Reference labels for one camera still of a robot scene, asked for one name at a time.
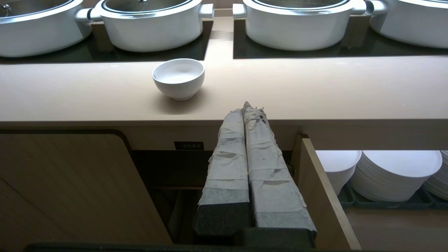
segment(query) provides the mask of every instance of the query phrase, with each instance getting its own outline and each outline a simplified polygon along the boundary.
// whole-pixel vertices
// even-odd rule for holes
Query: white bowl
[[[175,59],[158,65],[152,71],[157,88],[175,100],[188,100],[201,88],[205,68],[197,60]]]

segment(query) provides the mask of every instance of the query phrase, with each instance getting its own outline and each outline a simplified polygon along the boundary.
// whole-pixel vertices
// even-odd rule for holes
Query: white pot
[[[366,10],[363,0],[314,0],[299,8],[268,4],[291,1],[243,2],[233,5],[233,17],[246,18],[247,36],[264,46],[291,51],[318,50],[338,43],[350,14],[362,15]],[[310,2],[316,7],[306,6]]]
[[[82,0],[11,0],[0,4],[0,56],[24,57],[64,49],[92,28],[76,22]]]
[[[213,4],[202,0],[102,0],[79,20],[104,21],[112,44],[131,52],[176,48],[202,33],[202,18]]]
[[[368,0],[370,26],[400,42],[448,48],[448,2],[436,0]]]

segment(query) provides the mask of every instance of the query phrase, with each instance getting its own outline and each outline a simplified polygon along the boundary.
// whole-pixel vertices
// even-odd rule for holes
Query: wooden cabinet door
[[[21,252],[29,243],[74,240],[0,179],[0,251]]]
[[[117,135],[0,134],[0,178],[74,242],[172,243]]]

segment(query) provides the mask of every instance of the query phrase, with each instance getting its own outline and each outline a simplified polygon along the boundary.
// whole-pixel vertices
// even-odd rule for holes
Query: stack of white plates
[[[361,151],[316,151],[336,195],[355,172]]]
[[[442,167],[432,175],[423,185],[435,196],[448,200],[448,151],[440,151],[442,154]]]
[[[373,201],[406,201],[441,165],[440,151],[362,151],[350,185]]]

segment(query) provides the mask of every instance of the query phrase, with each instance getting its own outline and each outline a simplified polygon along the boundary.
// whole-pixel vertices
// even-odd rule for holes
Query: pot rim
[[[172,15],[176,13],[180,13],[183,11],[186,11],[188,9],[194,8],[201,4],[202,0],[191,0],[190,2],[183,4],[178,7],[165,9],[161,11],[154,11],[154,12],[112,12],[109,10],[106,10],[103,8],[103,2],[106,0],[101,0],[99,3],[96,4],[94,7],[95,11],[98,10],[98,13],[102,17],[108,17],[108,18],[116,18],[116,19],[140,19],[140,18],[150,18],[150,17],[162,17],[167,15]]]
[[[253,9],[263,11],[263,12],[269,12],[274,14],[280,14],[280,15],[289,15],[289,16],[311,16],[311,15],[326,15],[326,14],[334,14],[334,13],[340,13],[347,10],[350,10],[355,6],[356,0],[348,0],[347,2],[328,8],[322,7],[322,8],[309,8],[309,9],[283,9],[283,8],[275,8],[275,7],[268,7],[266,5],[261,5],[253,0],[243,0],[243,3]]]
[[[425,7],[448,9],[448,2],[440,2],[437,0],[397,0],[397,1],[408,4],[421,5]]]
[[[83,0],[70,0],[70,1],[67,1],[67,3],[65,3],[59,7],[54,7],[49,10],[44,10],[44,11],[20,15],[20,16],[0,17],[0,25],[35,20],[35,19],[39,19],[39,18],[43,18],[43,17],[56,15],[58,13],[75,8],[76,6],[82,4],[82,2],[83,2]]]

